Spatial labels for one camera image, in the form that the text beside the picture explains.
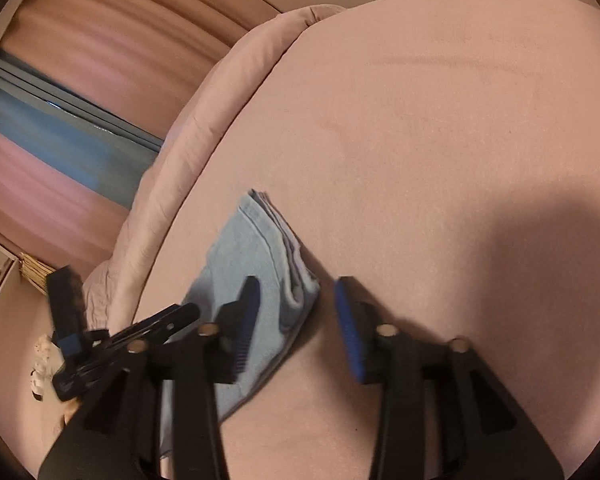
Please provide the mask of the pink curtain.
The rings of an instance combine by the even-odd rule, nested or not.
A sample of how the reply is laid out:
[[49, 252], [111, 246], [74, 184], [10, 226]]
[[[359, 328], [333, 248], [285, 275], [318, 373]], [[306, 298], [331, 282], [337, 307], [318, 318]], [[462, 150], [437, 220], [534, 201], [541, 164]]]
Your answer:
[[[164, 141], [212, 67], [275, 13], [264, 0], [23, 0], [0, 52]], [[0, 235], [17, 248], [90, 273], [130, 209], [0, 133]]]

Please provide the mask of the blue grey curtain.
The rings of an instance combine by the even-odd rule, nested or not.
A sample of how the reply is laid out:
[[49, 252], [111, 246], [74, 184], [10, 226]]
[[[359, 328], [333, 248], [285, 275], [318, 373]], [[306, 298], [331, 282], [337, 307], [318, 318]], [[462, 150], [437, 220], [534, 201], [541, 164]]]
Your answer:
[[0, 52], [0, 133], [65, 176], [130, 208], [163, 140]]

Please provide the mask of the light blue denim pants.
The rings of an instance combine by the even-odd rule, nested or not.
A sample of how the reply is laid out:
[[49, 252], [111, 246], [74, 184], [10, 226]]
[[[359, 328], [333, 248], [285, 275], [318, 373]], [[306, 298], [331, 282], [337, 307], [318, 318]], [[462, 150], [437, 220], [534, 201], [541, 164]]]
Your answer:
[[271, 378], [320, 293], [320, 283], [303, 261], [298, 238], [268, 196], [256, 190], [239, 200], [184, 301], [200, 307], [202, 322], [211, 322], [224, 304], [238, 298], [250, 276], [260, 286], [258, 315], [245, 369], [234, 385], [215, 387], [221, 422]]

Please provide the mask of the white plush toy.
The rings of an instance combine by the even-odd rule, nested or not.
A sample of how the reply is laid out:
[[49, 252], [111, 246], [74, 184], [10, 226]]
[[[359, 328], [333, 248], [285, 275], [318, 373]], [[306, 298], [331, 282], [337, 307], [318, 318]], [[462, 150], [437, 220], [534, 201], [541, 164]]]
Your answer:
[[35, 341], [30, 373], [30, 387], [35, 400], [42, 402], [46, 393], [54, 392], [53, 377], [63, 365], [64, 357], [50, 336], [43, 335]]

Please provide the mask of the yellow tassel fringe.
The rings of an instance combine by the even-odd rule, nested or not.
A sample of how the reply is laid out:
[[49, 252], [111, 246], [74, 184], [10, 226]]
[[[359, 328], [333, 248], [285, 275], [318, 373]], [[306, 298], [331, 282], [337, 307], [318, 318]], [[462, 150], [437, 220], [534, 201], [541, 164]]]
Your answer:
[[55, 269], [26, 252], [20, 254], [19, 261], [21, 276], [38, 292], [46, 296], [46, 278], [55, 272]]

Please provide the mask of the pink duvet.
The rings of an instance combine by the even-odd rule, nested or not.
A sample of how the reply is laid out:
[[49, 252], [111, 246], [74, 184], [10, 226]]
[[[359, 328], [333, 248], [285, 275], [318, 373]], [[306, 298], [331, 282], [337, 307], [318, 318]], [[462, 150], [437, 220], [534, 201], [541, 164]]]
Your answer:
[[302, 32], [342, 11], [317, 4], [279, 14], [213, 66], [140, 179], [110, 258], [83, 285], [89, 328], [131, 324], [166, 234], [225, 133]]

